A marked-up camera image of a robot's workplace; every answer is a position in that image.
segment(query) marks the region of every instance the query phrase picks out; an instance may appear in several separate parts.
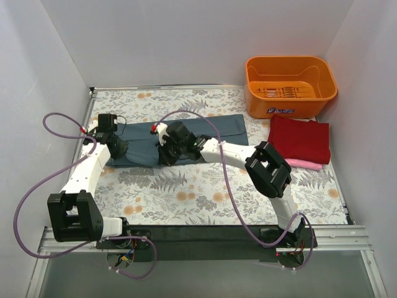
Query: orange basket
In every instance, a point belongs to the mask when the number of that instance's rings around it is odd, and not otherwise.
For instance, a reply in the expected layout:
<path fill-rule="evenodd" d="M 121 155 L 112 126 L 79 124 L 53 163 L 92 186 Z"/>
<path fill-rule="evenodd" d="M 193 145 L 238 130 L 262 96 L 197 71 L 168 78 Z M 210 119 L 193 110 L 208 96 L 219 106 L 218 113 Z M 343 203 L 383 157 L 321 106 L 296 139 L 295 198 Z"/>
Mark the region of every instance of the orange basket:
<path fill-rule="evenodd" d="M 313 118 L 336 93 L 331 70 L 320 58 L 258 56 L 246 63 L 245 96 L 253 118 Z"/>

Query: white wall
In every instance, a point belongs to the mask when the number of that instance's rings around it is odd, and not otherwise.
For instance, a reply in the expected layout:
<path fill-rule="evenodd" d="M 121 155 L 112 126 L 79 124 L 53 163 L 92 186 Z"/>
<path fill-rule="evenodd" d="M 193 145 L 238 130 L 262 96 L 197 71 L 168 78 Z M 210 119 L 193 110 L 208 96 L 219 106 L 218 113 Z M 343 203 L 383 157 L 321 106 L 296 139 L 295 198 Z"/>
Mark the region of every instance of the white wall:
<path fill-rule="evenodd" d="M 244 84 L 256 55 L 324 56 L 352 0 L 42 0 L 88 86 Z"/>
<path fill-rule="evenodd" d="M 339 97 L 322 117 L 348 209 L 370 235 L 389 297 L 397 297 L 396 28 L 396 1 L 354 1 L 326 54 Z"/>
<path fill-rule="evenodd" d="M 20 198 L 39 179 L 71 163 L 76 143 L 49 135 L 42 117 L 65 112 L 82 120 L 88 89 L 38 0 L 0 0 L 0 297 L 25 297 L 35 259 L 18 246 L 12 218 Z M 78 133 L 76 126 L 54 119 L 52 127 Z M 36 251 L 49 222 L 47 197 L 66 176 L 31 195 L 19 227 Z"/>

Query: red cloth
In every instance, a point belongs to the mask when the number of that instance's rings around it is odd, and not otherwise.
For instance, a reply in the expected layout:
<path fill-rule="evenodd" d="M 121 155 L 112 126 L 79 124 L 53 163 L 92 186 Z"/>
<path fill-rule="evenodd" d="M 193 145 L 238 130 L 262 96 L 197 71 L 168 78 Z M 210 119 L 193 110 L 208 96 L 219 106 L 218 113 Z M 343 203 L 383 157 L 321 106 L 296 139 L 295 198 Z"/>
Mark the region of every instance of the red cloth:
<path fill-rule="evenodd" d="M 269 143 L 284 157 L 327 165 L 329 124 L 298 121 L 274 115 L 270 120 Z"/>

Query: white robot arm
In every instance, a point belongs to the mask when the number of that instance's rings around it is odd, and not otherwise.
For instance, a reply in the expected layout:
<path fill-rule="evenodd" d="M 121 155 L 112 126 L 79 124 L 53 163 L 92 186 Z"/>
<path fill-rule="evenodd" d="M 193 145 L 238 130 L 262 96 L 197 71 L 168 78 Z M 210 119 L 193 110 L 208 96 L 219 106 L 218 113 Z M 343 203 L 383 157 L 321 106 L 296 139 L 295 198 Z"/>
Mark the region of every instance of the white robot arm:
<path fill-rule="evenodd" d="M 75 167 L 61 192 L 51 194 L 47 200 L 54 237 L 58 242 L 95 241 L 119 236 L 128 224 L 122 217 L 103 217 L 93 198 L 106 162 L 110 157 L 122 157 L 128 149 L 127 143 L 115 134 L 117 116 L 99 114 L 98 121 L 89 131 L 88 135 L 97 140 L 95 150 L 89 154 L 94 144 L 84 141 L 81 157 L 88 157 Z M 77 214 L 72 212 L 73 208 L 77 208 Z"/>
<path fill-rule="evenodd" d="M 171 165 L 181 155 L 193 160 L 202 158 L 207 163 L 221 163 L 220 146 L 216 138 L 196 137 L 182 122 L 170 126 L 159 123 L 152 127 L 152 133 L 159 137 L 159 161 Z M 259 146 L 242 146 L 222 143 L 227 165 L 246 170 L 256 189 L 267 196 L 277 216 L 278 226 L 287 228 L 291 218 L 297 213 L 290 188 L 290 167 L 275 151 L 273 146 L 262 142 Z M 302 216 L 297 216 L 288 229 L 296 238 L 304 227 Z"/>

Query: dark blue cloth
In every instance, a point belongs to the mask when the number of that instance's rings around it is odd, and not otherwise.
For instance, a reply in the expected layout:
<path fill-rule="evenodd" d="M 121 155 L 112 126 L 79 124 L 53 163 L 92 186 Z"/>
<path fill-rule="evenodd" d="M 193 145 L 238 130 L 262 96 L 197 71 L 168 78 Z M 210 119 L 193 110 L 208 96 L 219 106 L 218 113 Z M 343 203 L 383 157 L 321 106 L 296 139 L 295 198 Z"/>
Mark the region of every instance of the dark blue cloth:
<path fill-rule="evenodd" d="M 248 137 L 243 115 L 226 115 L 218 117 L 207 117 L 211 123 L 219 130 L 222 140 L 238 145 L 248 145 Z M 170 124 L 176 120 L 163 121 Z M 195 135 L 209 135 L 216 137 L 214 129 L 203 119 L 181 119 L 187 129 Z M 156 148 L 158 137 L 150 134 L 150 128 L 155 122 L 144 122 L 137 124 L 127 124 L 124 133 L 120 138 L 128 142 L 128 150 L 124 157 L 118 160 L 110 159 L 109 166 L 129 168 L 135 166 L 158 166 L 159 154 Z M 123 130 L 123 124 L 119 123 L 117 134 Z M 182 157 L 176 165 L 188 165 L 199 163 Z"/>

